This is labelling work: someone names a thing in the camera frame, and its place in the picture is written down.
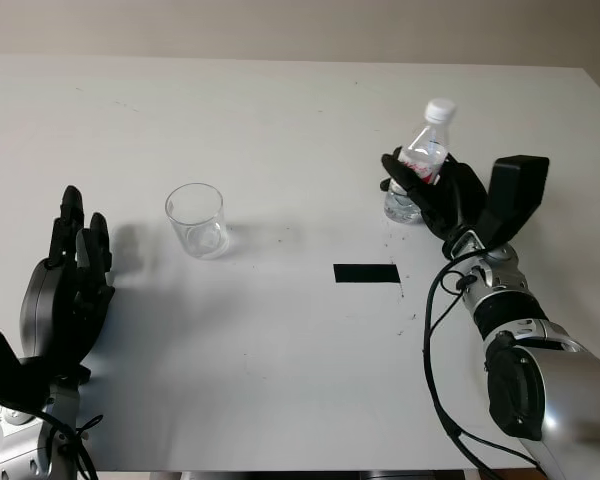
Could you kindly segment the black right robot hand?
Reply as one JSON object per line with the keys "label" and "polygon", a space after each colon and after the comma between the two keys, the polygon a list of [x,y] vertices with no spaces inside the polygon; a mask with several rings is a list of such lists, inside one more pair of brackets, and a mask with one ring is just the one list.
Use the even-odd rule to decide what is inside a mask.
{"label": "black right robot hand", "polygon": [[472,228],[486,205],[487,191],[472,170],[448,153],[433,184],[426,183],[399,161],[402,148],[381,157],[383,168],[420,208],[422,219],[437,238],[453,243]]}

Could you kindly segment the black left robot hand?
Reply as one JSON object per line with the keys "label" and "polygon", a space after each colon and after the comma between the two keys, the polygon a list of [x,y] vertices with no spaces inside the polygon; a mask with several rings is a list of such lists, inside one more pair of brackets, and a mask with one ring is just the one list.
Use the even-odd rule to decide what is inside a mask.
{"label": "black left robot hand", "polygon": [[20,338],[27,357],[38,358],[54,375],[81,366],[106,319],[115,288],[105,217],[84,223],[81,192],[66,187],[54,219],[49,252],[34,268],[20,313]]}

